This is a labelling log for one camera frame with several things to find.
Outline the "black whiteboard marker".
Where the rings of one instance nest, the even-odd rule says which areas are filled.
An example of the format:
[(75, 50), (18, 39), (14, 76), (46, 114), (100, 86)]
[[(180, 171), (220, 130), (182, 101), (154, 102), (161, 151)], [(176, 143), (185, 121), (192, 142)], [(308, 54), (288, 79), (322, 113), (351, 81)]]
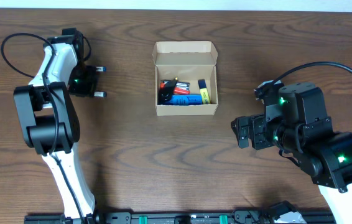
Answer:
[(94, 92), (93, 96), (98, 97), (98, 98), (106, 98), (107, 93), (105, 91), (96, 91), (96, 92)]

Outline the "blue whiteboard marker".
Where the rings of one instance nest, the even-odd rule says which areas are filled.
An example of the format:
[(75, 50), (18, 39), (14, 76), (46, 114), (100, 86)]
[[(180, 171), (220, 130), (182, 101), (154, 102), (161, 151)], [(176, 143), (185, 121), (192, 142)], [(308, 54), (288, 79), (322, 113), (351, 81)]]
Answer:
[(96, 67), (97, 72), (106, 72), (106, 67)]

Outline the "yellow highlighter pen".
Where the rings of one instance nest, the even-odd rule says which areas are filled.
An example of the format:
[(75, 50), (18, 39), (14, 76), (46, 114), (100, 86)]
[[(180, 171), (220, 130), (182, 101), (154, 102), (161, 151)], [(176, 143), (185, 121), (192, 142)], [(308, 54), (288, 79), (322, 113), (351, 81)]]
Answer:
[(209, 105), (211, 103), (208, 89), (206, 87), (206, 82), (204, 79), (198, 80), (198, 87), (200, 89), (202, 103), (204, 105)]

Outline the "red and black stapler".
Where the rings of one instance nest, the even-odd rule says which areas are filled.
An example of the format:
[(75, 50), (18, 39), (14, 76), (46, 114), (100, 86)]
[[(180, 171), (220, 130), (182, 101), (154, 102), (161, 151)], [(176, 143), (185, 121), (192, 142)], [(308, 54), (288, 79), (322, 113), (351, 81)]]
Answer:
[[(160, 83), (160, 88), (163, 88), (169, 80), (162, 80)], [(174, 94), (177, 95), (189, 95), (190, 94), (190, 84), (187, 82), (178, 82), (174, 88)]]

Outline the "blue plastic case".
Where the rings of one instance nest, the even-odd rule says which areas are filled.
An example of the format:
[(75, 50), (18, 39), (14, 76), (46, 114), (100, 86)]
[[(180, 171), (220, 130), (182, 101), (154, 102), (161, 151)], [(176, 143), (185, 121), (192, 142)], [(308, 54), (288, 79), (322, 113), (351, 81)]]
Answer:
[(173, 95), (170, 100), (160, 101), (160, 105), (189, 106), (201, 105), (201, 95)]

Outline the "brown cardboard box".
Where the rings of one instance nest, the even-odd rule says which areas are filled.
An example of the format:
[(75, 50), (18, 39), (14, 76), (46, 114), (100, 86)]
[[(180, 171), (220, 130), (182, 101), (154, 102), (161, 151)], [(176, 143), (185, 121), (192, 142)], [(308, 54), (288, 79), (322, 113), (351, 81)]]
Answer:
[[(152, 52), (155, 69), (155, 110), (157, 116), (214, 115), (219, 105), (216, 77), (218, 52), (210, 41), (161, 41)], [(191, 95), (200, 95), (199, 80), (204, 80), (209, 104), (162, 105), (158, 93), (163, 80), (189, 84)]]

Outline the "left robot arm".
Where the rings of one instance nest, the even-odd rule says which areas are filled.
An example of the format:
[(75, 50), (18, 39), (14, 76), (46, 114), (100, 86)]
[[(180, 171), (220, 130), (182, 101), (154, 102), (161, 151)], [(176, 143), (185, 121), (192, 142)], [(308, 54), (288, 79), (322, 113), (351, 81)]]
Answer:
[(51, 170), (63, 200), (60, 223), (100, 223), (96, 200), (78, 157), (80, 122), (71, 97), (105, 97), (96, 91), (103, 67), (86, 65), (87, 38), (76, 28), (44, 41), (45, 57), (36, 76), (14, 90), (22, 135)]

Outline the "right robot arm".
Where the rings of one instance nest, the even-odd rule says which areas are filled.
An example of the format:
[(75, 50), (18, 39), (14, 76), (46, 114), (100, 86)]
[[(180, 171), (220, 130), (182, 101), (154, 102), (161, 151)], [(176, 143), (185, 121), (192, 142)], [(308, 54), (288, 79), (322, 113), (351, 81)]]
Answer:
[(238, 146), (255, 150), (277, 147), (317, 185), (337, 223), (352, 223), (352, 132), (336, 132), (323, 92), (313, 83), (274, 86), (255, 91), (264, 112), (231, 122)]

